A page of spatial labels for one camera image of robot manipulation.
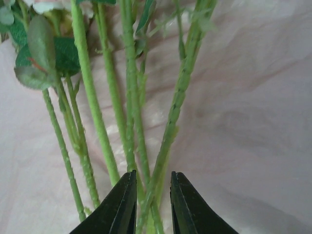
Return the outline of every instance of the flower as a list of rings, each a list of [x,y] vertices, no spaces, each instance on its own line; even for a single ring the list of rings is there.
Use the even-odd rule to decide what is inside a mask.
[[[38,14],[51,11],[53,9],[71,11],[70,0],[23,0],[27,6],[33,6]],[[89,1],[80,4],[83,15],[92,18],[92,4]]]

